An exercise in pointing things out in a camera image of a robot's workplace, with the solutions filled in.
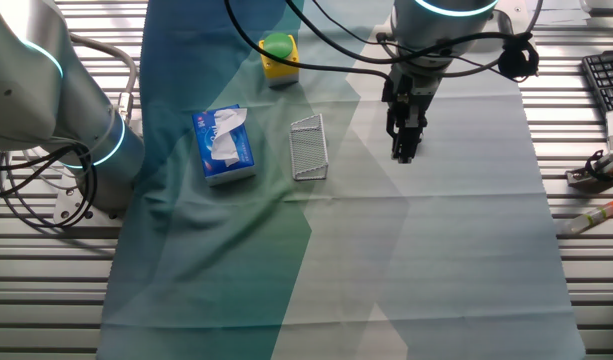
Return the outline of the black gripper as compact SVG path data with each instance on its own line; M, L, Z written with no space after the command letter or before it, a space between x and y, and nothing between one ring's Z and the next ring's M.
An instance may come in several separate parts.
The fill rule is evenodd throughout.
M382 101L388 105L387 134L392 139L391 158L410 163L416 156L428 124L426 112L440 85L438 62L393 64L384 84ZM402 136L398 120L406 127Z

